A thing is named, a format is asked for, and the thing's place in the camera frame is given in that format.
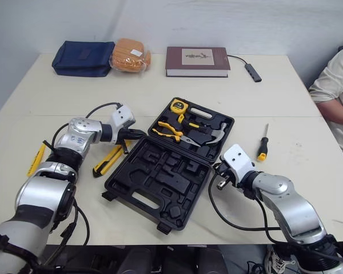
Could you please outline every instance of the robotic arm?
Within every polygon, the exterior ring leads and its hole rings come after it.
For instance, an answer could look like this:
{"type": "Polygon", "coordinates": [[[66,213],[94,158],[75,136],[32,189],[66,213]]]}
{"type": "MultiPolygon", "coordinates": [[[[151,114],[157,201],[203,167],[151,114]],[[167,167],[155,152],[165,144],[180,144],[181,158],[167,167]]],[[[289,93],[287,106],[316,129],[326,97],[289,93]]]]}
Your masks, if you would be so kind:
{"type": "Polygon", "coordinates": [[[139,139],[145,133],[128,129],[133,123],[126,106],[117,108],[107,124],[86,118],[69,122],[67,133],[51,148],[47,161],[19,190],[15,215],[0,224],[0,273],[18,273],[26,264],[38,263],[49,233],[70,214],[78,171],[90,145],[125,146],[124,139],[139,139]]]}
{"type": "Polygon", "coordinates": [[[273,211],[301,273],[343,273],[343,261],[336,252],[334,236],[326,233],[317,212],[295,191],[291,180],[258,172],[237,144],[230,147],[221,160],[215,169],[224,179],[217,188],[222,190],[232,182],[247,198],[259,199],[273,211]]]}

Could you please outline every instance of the person's arm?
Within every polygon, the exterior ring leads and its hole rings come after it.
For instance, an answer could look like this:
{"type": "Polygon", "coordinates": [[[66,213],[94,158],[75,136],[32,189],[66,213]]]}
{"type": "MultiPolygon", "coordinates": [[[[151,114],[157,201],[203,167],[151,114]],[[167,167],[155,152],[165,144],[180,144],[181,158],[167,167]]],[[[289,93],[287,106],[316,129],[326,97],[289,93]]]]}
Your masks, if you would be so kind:
{"type": "Polygon", "coordinates": [[[325,119],[343,124],[343,105],[336,100],[343,93],[343,50],[328,63],[309,92],[325,119]]]}
{"type": "Polygon", "coordinates": [[[326,102],[316,104],[321,112],[321,115],[329,121],[343,124],[343,105],[333,99],[326,102]]]}

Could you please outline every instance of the orange bag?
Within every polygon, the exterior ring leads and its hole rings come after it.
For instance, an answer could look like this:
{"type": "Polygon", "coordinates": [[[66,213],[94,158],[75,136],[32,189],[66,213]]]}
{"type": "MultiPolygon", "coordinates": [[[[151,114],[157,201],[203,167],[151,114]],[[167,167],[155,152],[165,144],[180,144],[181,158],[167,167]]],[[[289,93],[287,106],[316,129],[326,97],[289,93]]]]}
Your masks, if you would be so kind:
{"type": "Polygon", "coordinates": [[[110,58],[110,66],[127,72],[146,70],[151,64],[151,53],[139,41],[122,38],[115,44],[110,58]]]}

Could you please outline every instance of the navy blue bag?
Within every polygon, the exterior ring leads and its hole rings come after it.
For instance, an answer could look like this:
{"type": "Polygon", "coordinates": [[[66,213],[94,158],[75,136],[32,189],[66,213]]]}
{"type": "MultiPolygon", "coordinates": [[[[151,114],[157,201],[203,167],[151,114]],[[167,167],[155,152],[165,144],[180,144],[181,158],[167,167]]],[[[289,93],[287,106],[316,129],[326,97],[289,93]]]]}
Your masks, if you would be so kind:
{"type": "Polygon", "coordinates": [[[104,77],[110,70],[109,56],[113,49],[113,42],[65,41],[52,67],[58,75],[104,77]]]}

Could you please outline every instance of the book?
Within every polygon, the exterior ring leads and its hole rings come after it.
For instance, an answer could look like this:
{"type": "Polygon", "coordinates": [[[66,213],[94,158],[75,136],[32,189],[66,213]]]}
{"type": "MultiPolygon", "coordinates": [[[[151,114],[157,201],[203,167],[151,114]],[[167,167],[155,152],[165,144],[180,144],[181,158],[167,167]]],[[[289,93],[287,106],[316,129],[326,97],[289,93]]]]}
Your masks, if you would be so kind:
{"type": "Polygon", "coordinates": [[[228,77],[224,47],[167,47],[166,76],[228,77]]]}

